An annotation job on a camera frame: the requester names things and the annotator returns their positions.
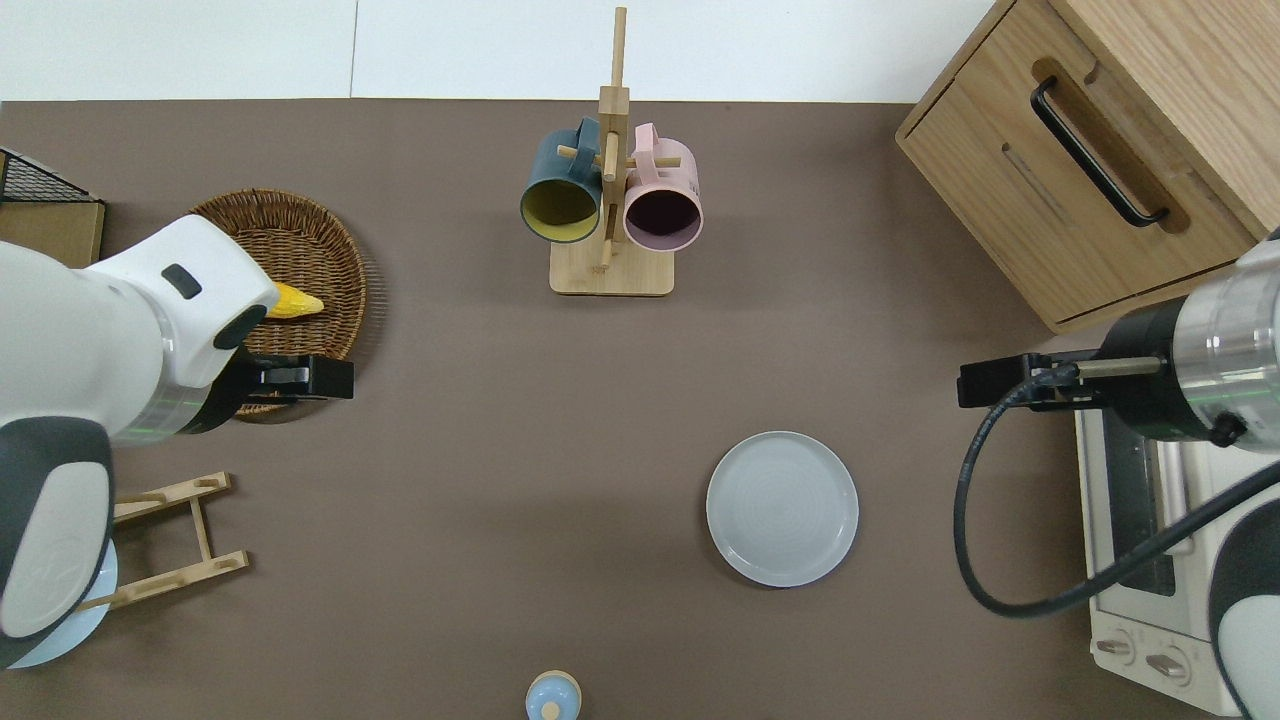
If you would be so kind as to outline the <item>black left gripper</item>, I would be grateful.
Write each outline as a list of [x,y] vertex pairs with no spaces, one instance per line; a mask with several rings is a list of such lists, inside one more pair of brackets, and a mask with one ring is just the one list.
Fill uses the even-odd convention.
[[[236,350],[207,388],[200,410],[189,420],[189,432],[212,430],[234,418],[244,405],[274,409],[297,404],[297,397],[280,389],[274,380],[265,379],[265,375],[282,370],[293,377],[294,372],[305,372],[307,363],[308,356],[305,355],[259,355]],[[312,396],[353,398],[355,364],[334,357],[312,357]]]

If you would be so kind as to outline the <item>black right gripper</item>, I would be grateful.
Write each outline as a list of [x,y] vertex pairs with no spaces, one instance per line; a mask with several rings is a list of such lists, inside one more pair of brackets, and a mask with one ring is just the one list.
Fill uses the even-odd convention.
[[1181,395],[1172,360],[1172,337],[1183,300],[1169,300],[1137,309],[1117,319],[1098,348],[1007,356],[963,364],[957,374],[957,406],[991,407],[1030,377],[1064,364],[1155,357],[1158,370],[1144,374],[1085,378],[1073,386],[1057,386],[1042,395],[1050,410],[1110,410],[1142,436],[1184,436],[1187,400]]

